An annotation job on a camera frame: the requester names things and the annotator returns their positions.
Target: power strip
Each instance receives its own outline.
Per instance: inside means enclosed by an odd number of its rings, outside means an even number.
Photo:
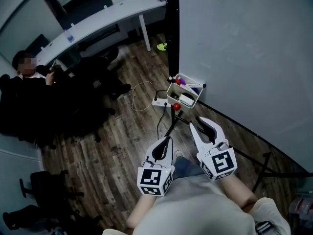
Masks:
[[[171,105],[168,103],[167,99],[157,98],[156,101],[155,101],[155,99],[152,99],[152,105],[153,106],[164,107],[164,103],[167,103],[166,107],[171,107]]]

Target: white table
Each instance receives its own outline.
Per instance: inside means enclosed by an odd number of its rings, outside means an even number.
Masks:
[[[138,15],[147,50],[150,51],[150,43],[142,14],[165,5],[165,1],[160,2],[159,0],[126,0],[119,4],[112,5],[111,7],[107,7],[80,21],[78,24],[72,25],[69,32],[73,35],[75,39],[74,42],[70,43],[63,33],[54,39],[36,56],[37,65],[47,65],[88,36],[105,27]]]

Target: black hair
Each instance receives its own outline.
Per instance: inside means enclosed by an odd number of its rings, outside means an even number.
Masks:
[[[33,58],[33,54],[30,52],[27,52],[25,50],[20,50],[18,53],[15,54],[12,60],[12,66],[14,69],[18,70],[20,61],[23,60],[24,58]]]

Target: jeans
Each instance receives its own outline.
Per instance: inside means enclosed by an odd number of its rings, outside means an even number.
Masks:
[[[204,171],[197,164],[192,163],[184,157],[176,158],[174,179],[198,176],[204,174]]]

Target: white cable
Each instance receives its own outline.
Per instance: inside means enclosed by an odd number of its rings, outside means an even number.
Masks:
[[[142,83],[140,83],[140,84],[137,84],[137,85],[134,87],[134,89],[133,89],[132,109],[133,109],[134,111],[137,111],[137,112],[142,112],[142,111],[144,111],[144,110],[147,110],[147,109],[149,108],[149,106],[152,105],[152,101],[151,101],[151,104],[149,104],[149,105],[148,105],[146,108],[144,108],[143,110],[136,110],[136,109],[134,109],[134,101],[135,101],[134,91],[135,91],[135,89],[136,89],[136,87],[137,87],[138,85],[141,85],[141,84],[144,84],[144,83],[150,83],[150,84],[152,84],[150,81],[144,81],[144,82],[142,82]]]

